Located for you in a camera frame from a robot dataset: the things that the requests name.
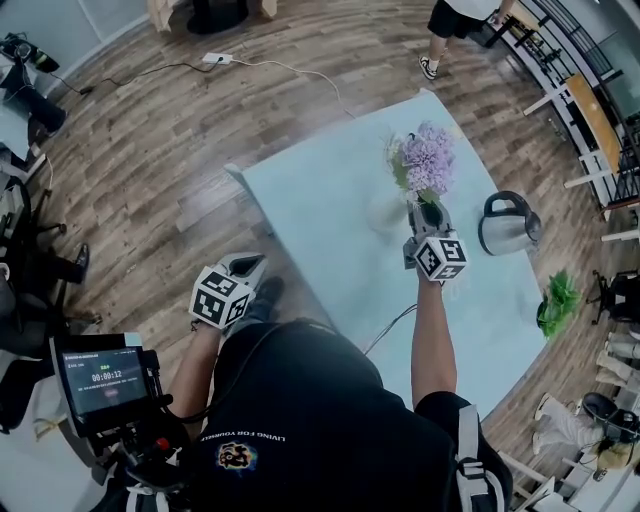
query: green plant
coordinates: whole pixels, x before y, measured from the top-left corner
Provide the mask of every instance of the green plant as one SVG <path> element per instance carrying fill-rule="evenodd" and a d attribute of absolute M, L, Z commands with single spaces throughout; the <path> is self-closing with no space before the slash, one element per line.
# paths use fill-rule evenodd
<path fill-rule="evenodd" d="M 580 298 L 580 292 L 565 270 L 551 276 L 538 312 L 538 325 L 547 339 L 563 329 L 569 316 L 575 312 Z"/>

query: power strip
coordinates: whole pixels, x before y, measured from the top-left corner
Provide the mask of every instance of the power strip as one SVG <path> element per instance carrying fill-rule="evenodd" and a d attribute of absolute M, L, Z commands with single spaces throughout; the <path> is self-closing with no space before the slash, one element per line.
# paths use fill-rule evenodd
<path fill-rule="evenodd" d="M 232 58 L 233 55 L 229 55 L 228 53 L 207 53 L 202 58 L 202 62 L 207 64 L 229 64 Z"/>

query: light blue table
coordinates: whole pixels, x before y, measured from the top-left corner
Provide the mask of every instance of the light blue table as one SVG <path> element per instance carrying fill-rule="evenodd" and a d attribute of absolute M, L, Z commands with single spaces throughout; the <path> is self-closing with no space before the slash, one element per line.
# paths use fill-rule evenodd
<path fill-rule="evenodd" d="M 396 188 L 384 159 L 393 133 L 424 120 L 458 134 L 455 185 L 443 197 L 470 266 L 444 298 L 458 366 L 458 394 L 485 417 L 544 347 L 536 326 L 542 297 L 524 251 L 488 256 L 477 236 L 496 187 L 480 158 L 433 93 L 332 128 L 243 172 L 246 185 L 334 326 L 360 348 L 416 300 L 417 277 L 403 267 L 407 223 L 384 237 L 367 223 L 371 198 Z M 411 406 L 415 313 L 369 354 L 385 387 Z"/>

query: wall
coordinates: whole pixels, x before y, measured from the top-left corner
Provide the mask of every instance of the wall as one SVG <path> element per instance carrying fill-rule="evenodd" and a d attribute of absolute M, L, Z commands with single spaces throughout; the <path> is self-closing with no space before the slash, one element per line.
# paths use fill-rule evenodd
<path fill-rule="evenodd" d="M 145 0 L 6 0 L 0 7 L 0 37 L 26 32 L 30 42 L 60 63 L 65 76 L 146 17 Z M 46 90 L 55 79 L 41 76 Z"/>
<path fill-rule="evenodd" d="M 597 4 L 595 0 L 559 0 L 596 43 L 616 32 L 606 12 L 606 3 L 610 1 L 613 0 L 600 0 Z"/>
<path fill-rule="evenodd" d="M 624 73 L 607 84 L 607 89 L 620 107 L 620 113 L 624 117 L 637 113 L 640 111 L 640 62 L 620 34 L 603 41 L 600 48 L 613 69 Z"/>

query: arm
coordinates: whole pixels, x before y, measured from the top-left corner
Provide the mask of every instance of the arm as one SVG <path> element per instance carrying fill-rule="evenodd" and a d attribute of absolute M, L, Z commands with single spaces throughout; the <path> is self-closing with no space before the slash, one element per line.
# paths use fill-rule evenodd
<path fill-rule="evenodd" d="M 182 357 L 169 393 L 173 403 L 169 409 L 181 418 L 199 413 L 207 406 L 213 367 L 220 348 L 220 330 L 200 324 L 198 332 Z M 202 422 L 185 425 L 189 437 L 195 439 L 202 430 Z"/>
<path fill-rule="evenodd" d="M 430 393 L 455 393 L 458 374 L 440 283 L 418 271 L 418 309 L 411 350 L 413 407 Z"/>
<path fill-rule="evenodd" d="M 498 14 L 496 15 L 495 22 L 497 25 L 502 25 L 504 22 L 504 18 L 511 12 L 511 8 L 513 4 L 516 3 L 516 0 L 502 0 L 500 4 L 500 9 L 498 10 Z"/>

